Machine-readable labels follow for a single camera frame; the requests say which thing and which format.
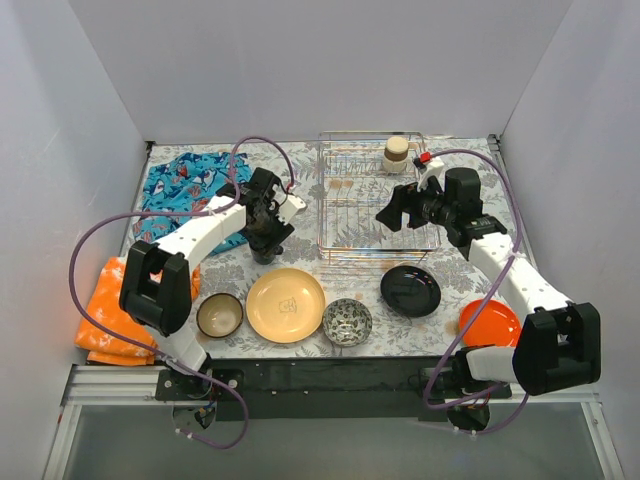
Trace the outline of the dark blue mug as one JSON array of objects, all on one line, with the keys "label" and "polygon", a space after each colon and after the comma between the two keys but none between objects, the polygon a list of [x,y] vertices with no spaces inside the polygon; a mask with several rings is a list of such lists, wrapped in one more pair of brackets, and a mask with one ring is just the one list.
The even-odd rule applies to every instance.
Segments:
[{"label": "dark blue mug", "polygon": [[280,256],[284,248],[281,245],[275,245],[271,247],[250,247],[252,258],[255,262],[260,265],[269,265],[275,261],[275,259]]}]

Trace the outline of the brown rimmed cream bowl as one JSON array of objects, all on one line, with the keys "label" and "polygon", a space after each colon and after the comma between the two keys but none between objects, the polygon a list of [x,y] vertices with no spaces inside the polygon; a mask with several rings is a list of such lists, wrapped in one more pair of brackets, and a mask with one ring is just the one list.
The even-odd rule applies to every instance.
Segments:
[{"label": "brown rimmed cream bowl", "polygon": [[210,338],[224,338],[242,324],[244,309],[238,298],[228,293],[207,297],[199,306],[196,323],[202,334]]}]

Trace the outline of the floral patterned bowl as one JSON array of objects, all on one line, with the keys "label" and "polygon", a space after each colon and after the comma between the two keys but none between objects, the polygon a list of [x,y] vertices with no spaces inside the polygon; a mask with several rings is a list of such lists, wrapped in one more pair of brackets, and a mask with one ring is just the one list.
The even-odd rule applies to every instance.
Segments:
[{"label": "floral patterned bowl", "polygon": [[373,329],[373,318],[363,303],[342,298],[326,307],[322,316],[322,327],[333,344],[353,347],[368,339]]}]

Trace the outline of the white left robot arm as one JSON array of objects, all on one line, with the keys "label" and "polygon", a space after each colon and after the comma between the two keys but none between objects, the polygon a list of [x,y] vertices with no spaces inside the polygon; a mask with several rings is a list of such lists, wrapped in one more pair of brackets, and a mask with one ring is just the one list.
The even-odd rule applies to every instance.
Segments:
[{"label": "white left robot arm", "polygon": [[177,230],[153,243],[137,241],[129,249],[119,306],[182,370],[178,387],[190,399],[205,398],[213,386],[211,373],[202,368],[207,353],[188,325],[193,273],[236,233],[247,240],[254,261],[272,263],[294,232],[291,220],[307,208],[288,192],[278,201],[276,190],[281,186],[274,173],[257,168],[249,181],[220,188],[195,218]]}]

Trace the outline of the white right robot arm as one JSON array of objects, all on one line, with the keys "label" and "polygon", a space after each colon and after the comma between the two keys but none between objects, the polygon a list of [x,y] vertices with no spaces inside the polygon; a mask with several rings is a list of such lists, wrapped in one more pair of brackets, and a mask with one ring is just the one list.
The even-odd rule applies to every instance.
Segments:
[{"label": "white right robot arm", "polygon": [[482,346],[456,353],[452,383],[475,397],[489,382],[517,383],[538,396],[595,383],[601,376],[601,321],[590,303],[575,303],[552,287],[518,255],[506,228],[483,211],[477,172],[457,167],[445,174],[394,188],[376,219],[390,230],[428,223],[445,228],[449,242],[498,285],[521,323],[513,347]]}]

